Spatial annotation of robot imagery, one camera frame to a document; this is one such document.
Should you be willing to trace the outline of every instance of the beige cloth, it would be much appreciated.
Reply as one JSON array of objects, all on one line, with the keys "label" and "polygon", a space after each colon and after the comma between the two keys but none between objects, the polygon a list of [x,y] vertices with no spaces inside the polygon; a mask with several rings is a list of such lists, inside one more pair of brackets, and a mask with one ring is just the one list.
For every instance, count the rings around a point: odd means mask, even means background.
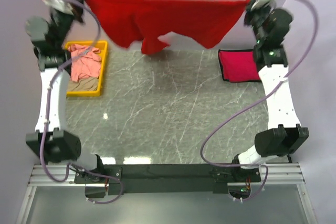
[{"label": "beige cloth", "polygon": [[68,91],[95,91],[98,87],[98,78],[89,77],[78,82],[69,81]]}]

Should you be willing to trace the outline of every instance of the yellow plastic basket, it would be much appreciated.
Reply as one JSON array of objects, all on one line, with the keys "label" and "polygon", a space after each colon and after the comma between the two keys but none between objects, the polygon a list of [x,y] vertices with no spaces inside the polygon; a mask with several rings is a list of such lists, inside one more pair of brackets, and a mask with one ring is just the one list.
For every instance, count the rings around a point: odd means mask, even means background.
[{"label": "yellow plastic basket", "polygon": [[[79,44],[83,46],[90,46],[92,41],[69,41],[66,43],[65,48],[67,49],[72,44]],[[109,54],[109,44],[107,41],[100,40],[95,45],[96,48],[100,49],[100,53],[98,54],[101,57],[101,67],[98,78],[98,86],[97,90],[94,91],[68,91],[68,97],[98,97],[101,94],[102,82],[103,82],[103,73],[106,66],[107,56]]]}]

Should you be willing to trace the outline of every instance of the pink clothing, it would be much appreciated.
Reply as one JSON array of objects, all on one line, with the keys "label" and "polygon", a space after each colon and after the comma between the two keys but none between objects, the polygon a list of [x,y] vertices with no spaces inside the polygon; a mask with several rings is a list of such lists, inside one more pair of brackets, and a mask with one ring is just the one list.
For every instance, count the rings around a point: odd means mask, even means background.
[{"label": "pink clothing", "polygon": [[[88,49],[89,46],[82,46],[79,44],[72,44],[68,50],[71,52],[71,57],[78,56],[81,52]],[[90,52],[80,57],[71,66],[71,80],[78,82],[80,79],[89,77],[99,77],[101,58],[95,53],[100,53],[99,48],[93,47]]]}]

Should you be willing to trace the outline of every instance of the red folded cloth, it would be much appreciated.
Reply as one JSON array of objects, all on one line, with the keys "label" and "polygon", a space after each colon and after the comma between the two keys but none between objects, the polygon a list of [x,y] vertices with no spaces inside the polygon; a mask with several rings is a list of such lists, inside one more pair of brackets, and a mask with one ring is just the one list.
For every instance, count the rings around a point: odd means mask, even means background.
[{"label": "red folded cloth", "polygon": [[128,48],[143,41],[143,54],[169,44],[158,37],[171,31],[212,48],[236,24],[249,0],[86,0],[106,34]]},{"label": "red folded cloth", "polygon": [[252,50],[219,50],[218,58],[224,81],[260,81]]}]

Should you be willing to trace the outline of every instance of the folded cloth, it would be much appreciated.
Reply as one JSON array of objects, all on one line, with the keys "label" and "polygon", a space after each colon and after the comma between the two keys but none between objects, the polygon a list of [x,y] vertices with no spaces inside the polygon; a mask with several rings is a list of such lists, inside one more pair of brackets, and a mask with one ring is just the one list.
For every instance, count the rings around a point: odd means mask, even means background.
[{"label": "folded cloth", "polygon": [[85,0],[117,45],[143,41],[141,52],[154,54],[169,44],[158,37],[175,32],[212,48],[236,24],[249,0]]},{"label": "folded cloth", "polygon": [[[71,57],[78,56],[81,52],[87,50],[89,46],[72,44],[68,50],[71,52]],[[89,77],[99,77],[101,58],[96,54],[100,53],[100,49],[93,47],[90,52],[72,62],[71,80],[78,82],[80,79]]]},{"label": "folded cloth", "polygon": [[78,82],[69,81],[68,91],[95,91],[98,87],[98,78],[89,77]]},{"label": "folded cloth", "polygon": [[253,50],[219,50],[218,59],[224,81],[260,81]]}]

